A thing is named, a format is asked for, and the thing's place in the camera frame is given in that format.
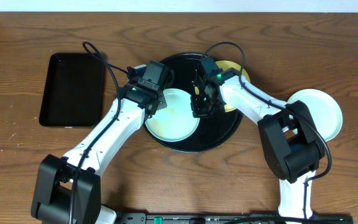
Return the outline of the yellow plate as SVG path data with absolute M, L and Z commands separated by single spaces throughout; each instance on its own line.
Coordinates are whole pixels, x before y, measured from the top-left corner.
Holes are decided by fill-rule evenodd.
M 227 70 L 229 68 L 235 68 L 236 70 L 240 70 L 240 68 L 241 68 L 241 66 L 239 64 L 232 62 L 232 61 L 228 61 L 228 60 L 218 60 L 218 61 L 216 61 L 216 64 L 222 70 Z M 242 71 L 242 75 L 246 77 L 248 82 L 250 82 L 249 74 L 245 70 Z M 199 84 L 195 85 L 194 89 L 195 89 L 195 95 L 199 96 L 200 95 L 200 85 Z M 235 109 L 236 108 L 232 105 L 224 105 L 225 112 L 231 112 L 231 111 L 234 111 Z

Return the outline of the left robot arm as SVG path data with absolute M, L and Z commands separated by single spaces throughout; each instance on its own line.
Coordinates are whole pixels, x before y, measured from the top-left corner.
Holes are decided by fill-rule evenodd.
M 118 150 L 161 105 L 163 85 L 126 84 L 107 115 L 63 157 L 39 165 L 30 214 L 43 223 L 114 223 L 101 204 L 101 178 Z

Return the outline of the black rectangular tray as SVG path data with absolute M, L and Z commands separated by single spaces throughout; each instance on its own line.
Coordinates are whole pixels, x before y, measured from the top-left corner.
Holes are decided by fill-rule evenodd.
M 39 123 L 46 127 L 92 127 L 103 104 L 105 65 L 87 53 L 50 57 Z

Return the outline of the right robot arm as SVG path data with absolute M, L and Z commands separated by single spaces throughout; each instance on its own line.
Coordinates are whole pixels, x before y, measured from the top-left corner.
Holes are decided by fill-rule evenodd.
M 310 183 L 319 178 L 316 170 L 320 160 L 328 155 L 328 146 L 307 105 L 269 96 L 234 68 L 198 72 L 193 86 L 194 116 L 221 114 L 224 106 L 231 105 L 258 126 L 265 160 L 280 179 L 279 214 L 311 218 Z

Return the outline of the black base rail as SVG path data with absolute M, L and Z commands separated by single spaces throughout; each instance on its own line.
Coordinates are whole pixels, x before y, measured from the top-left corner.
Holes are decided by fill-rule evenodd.
M 146 214 L 123 213 L 118 215 L 115 224 L 274 224 L 274 223 L 334 223 L 354 224 L 350 216 L 344 215 L 313 215 L 309 219 L 281 217 L 277 213 L 254 213 L 248 215 L 183 215 L 183 214 Z

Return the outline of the light blue plate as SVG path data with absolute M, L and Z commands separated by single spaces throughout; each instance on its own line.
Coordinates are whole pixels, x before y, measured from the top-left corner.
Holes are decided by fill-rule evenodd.
M 334 139 L 343 124 L 342 111 L 329 94 L 316 89 L 304 89 L 294 93 L 288 103 L 302 101 L 309 109 L 317 131 L 325 141 Z
M 163 95 L 167 106 L 146 120 L 146 128 L 154 137 L 166 142 L 190 137 L 200 123 L 200 119 L 193 116 L 191 95 L 177 88 L 165 89 Z

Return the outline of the round black tray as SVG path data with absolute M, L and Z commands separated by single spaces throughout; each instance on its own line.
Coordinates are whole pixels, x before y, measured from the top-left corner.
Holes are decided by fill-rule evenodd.
M 184 90 L 191 95 L 192 81 L 200 67 L 200 53 L 181 53 L 169 56 L 160 61 L 174 71 L 173 84 L 168 88 Z M 196 131 L 188 138 L 178 142 L 166 142 L 154 137 L 149 130 L 148 134 L 161 145 L 181 152 L 200 152 L 219 146 L 229 139 L 241 123 L 242 113 L 238 110 L 224 113 L 210 118 L 200 118 Z

